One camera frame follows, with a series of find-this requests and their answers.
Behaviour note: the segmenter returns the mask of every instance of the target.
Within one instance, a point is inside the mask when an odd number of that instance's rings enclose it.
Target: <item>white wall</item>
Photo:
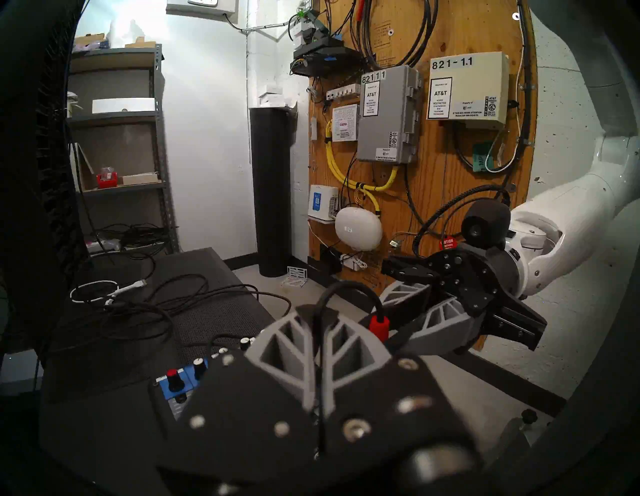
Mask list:
[[[538,57],[538,123],[529,198],[588,172],[594,139],[602,133],[571,51],[532,17]],[[640,243],[639,217],[640,203],[634,202],[602,233],[600,248],[592,258],[526,299],[548,321],[535,351],[491,336],[479,355],[570,397],[598,353],[627,288]]]
[[[237,23],[246,26],[246,0]],[[162,0],[92,0],[77,34],[131,19],[163,45],[167,158],[180,247],[223,259],[256,250],[246,37],[224,20],[167,15]]]
[[[301,0],[250,0],[249,26],[285,22],[296,13]],[[307,261],[307,207],[309,191],[308,93],[309,80],[290,76],[293,42],[287,28],[254,31],[248,35],[248,100],[249,106],[258,104],[257,92],[267,83],[283,88],[283,94],[298,102],[296,141],[291,147],[291,239],[292,254]]]

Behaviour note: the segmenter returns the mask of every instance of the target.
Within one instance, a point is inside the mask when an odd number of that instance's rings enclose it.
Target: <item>power strip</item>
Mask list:
[[[337,100],[340,98],[346,98],[353,95],[360,96],[360,85],[358,83],[349,84],[348,86],[341,86],[334,90],[326,92],[327,100]]]

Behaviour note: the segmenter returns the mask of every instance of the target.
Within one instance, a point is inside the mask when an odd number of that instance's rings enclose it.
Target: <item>label 821-1.1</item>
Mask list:
[[[473,57],[451,57],[446,60],[434,60],[431,64],[431,69],[449,69],[456,67],[466,67],[467,65],[473,65]]]

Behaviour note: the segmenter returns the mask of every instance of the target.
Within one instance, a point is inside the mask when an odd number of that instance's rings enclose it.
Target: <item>white smart speaker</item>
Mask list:
[[[354,250],[374,250],[382,239],[382,224],[372,212],[346,207],[335,216],[335,233]]]

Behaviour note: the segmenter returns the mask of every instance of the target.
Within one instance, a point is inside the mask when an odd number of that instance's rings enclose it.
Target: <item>warning sticker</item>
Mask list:
[[[392,131],[389,133],[389,148],[397,148],[398,146],[398,132]]]
[[[451,117],[468,119],[470,117],[482,117],[484,113],[484,100],[470,100],[466,102],[451,102]]]
[[[448,119],[451,105],[452,77],[431,80],[429,88],[429,114],[427,119]]]
[[[364,85],[364,111],[363,117],[378,115],[378,102],[380,101],[380,81],[366,83]]]
[[[498,97],[484,97],[484,116],[496,117]]]
[[[397,148],[376,148],[376,160],[383,162],[395,162]]]

